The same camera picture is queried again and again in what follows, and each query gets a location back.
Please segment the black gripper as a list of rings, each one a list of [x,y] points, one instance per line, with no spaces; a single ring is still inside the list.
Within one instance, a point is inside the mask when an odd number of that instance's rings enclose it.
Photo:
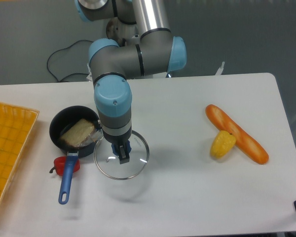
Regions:
[[[115,137],[105,137],[105,139],[111,144],[112,151],[117,151],[118,148],[118,158],[120,164],[125,164],[130,161],[129,151],[131,151],[130,141],[115,139]]]

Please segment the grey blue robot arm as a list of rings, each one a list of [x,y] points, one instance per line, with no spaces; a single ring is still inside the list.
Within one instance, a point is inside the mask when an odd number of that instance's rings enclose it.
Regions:
[[[120,163],[127,163],[132,132],[128,80],[184,68],[185,43],[172,35],[161,0],[77,0],[75,5],[83,21],[116,18],[120,25],[137,30],[124,39],[98,39],[88,50],[94,101],[104,138],[112,144]]]

